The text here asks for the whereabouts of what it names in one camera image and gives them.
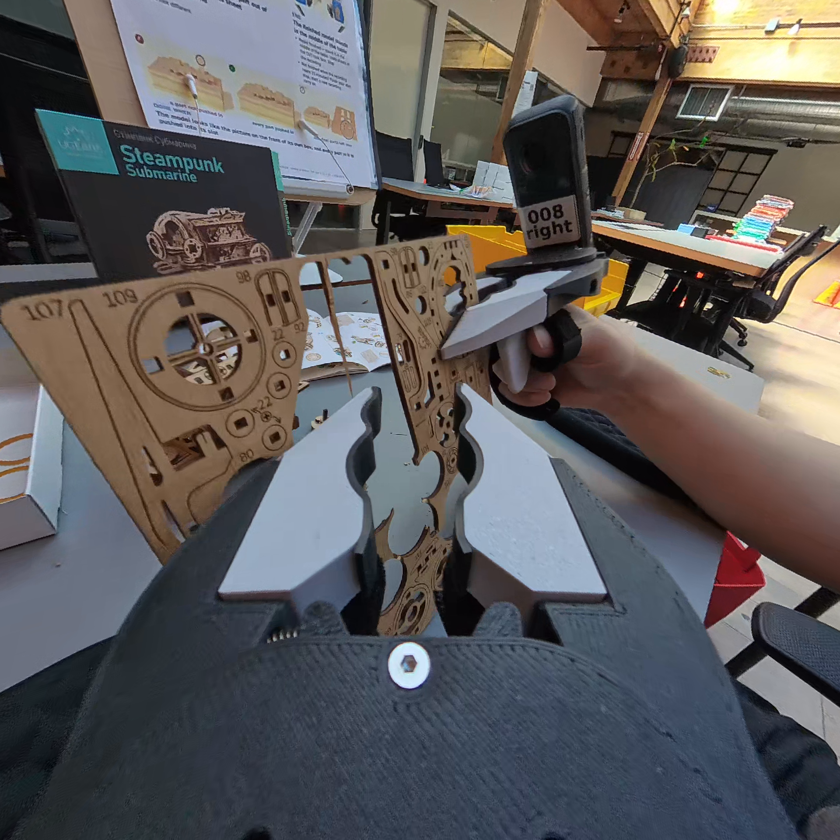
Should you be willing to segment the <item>black model kit box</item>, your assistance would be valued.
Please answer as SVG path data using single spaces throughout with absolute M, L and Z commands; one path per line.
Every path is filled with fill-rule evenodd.
M 35 115 L 102 280 L 293 256 L 269 149 L 65 112 Z

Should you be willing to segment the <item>person's right forearm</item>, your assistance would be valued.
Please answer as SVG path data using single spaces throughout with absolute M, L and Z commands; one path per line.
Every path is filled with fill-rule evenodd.
M 604 412 L 706 513 L 778 563 L 838 562 L 838 447 L 639 351 Z

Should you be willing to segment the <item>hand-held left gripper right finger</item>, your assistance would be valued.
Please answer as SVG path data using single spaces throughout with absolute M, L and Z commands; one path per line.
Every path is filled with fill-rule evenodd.
M 481 606 L 599 604 L 606 585 L 549 454 L 471 386 L 457 384 L 454 549 Z

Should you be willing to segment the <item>silver air duct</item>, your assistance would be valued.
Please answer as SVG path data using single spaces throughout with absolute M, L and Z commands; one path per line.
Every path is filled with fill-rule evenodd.
M 728 95 L 711 115 L 680 103 L 675 119 L 731 137 L 774 142 L 838 144 L 838 101 Z

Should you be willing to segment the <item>wooden submarine model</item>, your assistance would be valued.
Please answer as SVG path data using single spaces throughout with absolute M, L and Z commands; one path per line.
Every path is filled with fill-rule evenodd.
M 207 312 L 192 312 L 175 320 L 164 339 L 166 363 L 185 383 L 186 390 L 212 390 L 236 371 L 239 363 L 235 331 Z M 204 457 L 202 442 L 216 449 L 224 442 L 208 423 L 194 424 L 163 449 L 174 469 L 184 469 Z

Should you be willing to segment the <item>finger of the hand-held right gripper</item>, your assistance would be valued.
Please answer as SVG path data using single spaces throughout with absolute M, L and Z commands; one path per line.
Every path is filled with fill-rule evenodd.
M 570 299 L 572 270 L 522 275 L 493 290 L 456 320 L 439 349 L 443 360 L 484 349 L 546 322 Z
M 460 317 L 467 309 L 485 308 L 501 303 L 506 312 L 513 306 L 529 305 L 532 299 L 543 301 L 547 296 L 545 288 L 550 285 L 549 272 L 536 272 L 517 278 L 481 276 L 475 278 L 474 290 L 465 281 L 456 282 L 445 290 L 445 311 L 451 317 Z

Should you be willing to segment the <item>red plastic bin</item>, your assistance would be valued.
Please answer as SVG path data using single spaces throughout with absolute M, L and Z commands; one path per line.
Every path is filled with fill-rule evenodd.
M 760 567 L 761 557 L 760 551 L 727 532 L 704 619 L 706 629 L 718 624 L 764 588 L 766 579 Z

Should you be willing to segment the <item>laser-cut plywood parts sheet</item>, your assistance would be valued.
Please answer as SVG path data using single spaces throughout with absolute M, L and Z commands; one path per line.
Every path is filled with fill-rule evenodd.
M 426 499 L 434 530 L 417 546 L 433 555 L 408 568 L 409 594 L 425 599 L 409 606 L 399 595 L 397 606 L 385 610 L 379 628 L 395 635 L 425 629 L 433 596 L 443 589 L 446 554 L 438 531 L 457 467 L 456 386 L 469 385 L 492 402 L 487 350 L 453 360 L 439 356 L 456 321 L 445 311 L 445 290 L 459 281 L 476 288 L 465 235 L 252 268 L 64 287 L 4 303 L 2 324 L 157 560 L 166 564 L 193 528 L 220 507 L 237 473 L 292 446 L 309 324 L 301 272 L 307 265 L 317 268 L 333 307 L 326 269 L 333 259 L 354 258 L 371 272 L 414 463 L 434 454 L 440 469 Z M 224 320 L 238 344 L 236 371 L 210 391 L 186 390 L 165 360 L 170 326 L 192 312 Z M 202 442 L 203 458 L 174 469 L 163 443 L 194 424 L 209 424 L 224 446 Z

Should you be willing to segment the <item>tan rubber bands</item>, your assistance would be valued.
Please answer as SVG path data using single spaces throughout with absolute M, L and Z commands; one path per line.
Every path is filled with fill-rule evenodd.
M 1 504 L 25 495 L 34 434 L 16 434 L 1 441 Z

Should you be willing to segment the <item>assembly instruction booklet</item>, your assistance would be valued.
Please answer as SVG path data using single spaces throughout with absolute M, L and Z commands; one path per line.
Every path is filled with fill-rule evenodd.
M 308 317 L 302 381 L 363 374 L 391 364 L 379 315 L 355 311 L 338 313 L 339 339 L 328 316 L 308 310 Z

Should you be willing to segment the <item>stack of white boxes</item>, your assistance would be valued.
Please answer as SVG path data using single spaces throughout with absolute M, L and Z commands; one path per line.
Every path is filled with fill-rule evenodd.
M 504 164 L 478 161 L 469 194 L 492 201 L 514 203 L 509 168 Z

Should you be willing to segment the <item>yellow plastic bin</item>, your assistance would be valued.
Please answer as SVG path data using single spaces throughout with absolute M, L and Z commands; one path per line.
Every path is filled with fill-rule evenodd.
M 472 250 L 474 268 L 482 273 L 488 264 L 526 254 L 521 231 L 509 233 L 504 226 L 447 225 L 449 235 L 467 235 Z M 628 264 L 616 259 L 607 260 L 607 272 L 601 291 L 593 296 L 578 298 L 573 304 L 595 317 L 615 309 L 627 278 Z

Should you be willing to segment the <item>instruction poster board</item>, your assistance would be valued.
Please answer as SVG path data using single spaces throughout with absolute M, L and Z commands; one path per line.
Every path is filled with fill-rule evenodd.
M 362 2 L 63 4 L 104 120 L 266 147 L 292 200 L 380 188 Z

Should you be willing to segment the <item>black office chairs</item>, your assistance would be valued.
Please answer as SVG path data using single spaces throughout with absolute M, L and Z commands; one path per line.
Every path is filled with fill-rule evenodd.
M 735 310 L 735 317 L 730 320 L 730 326 L 738 333 L 738 346 L 744 347 L 748 343 L 748 331 L 741 324 L 744 319 L 760 323 L 774 321 L 785 308 L 791 298 L 793 290 L 804 274 L 817 265 L 836 245 L 813 256 L 819 248 L 820 242 L 827 232 L 827 226 L 821 225 L 809 234 L 802 234 L 789 246 L 782 250 L 773 264 L 756 279 L 750 294 L 742 299 Z M 798 260 L 805 259 L 805 263 L 786 281 L 777 297 L 774 296 L 777 286 L 784 273 Z

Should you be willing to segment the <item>wall air vent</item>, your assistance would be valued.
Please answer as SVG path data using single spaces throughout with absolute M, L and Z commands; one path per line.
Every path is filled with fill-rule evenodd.
M 733 90 L 733 85 L 691 83 L 679 104 L 675 118 L 715 123 L 724 113 Z

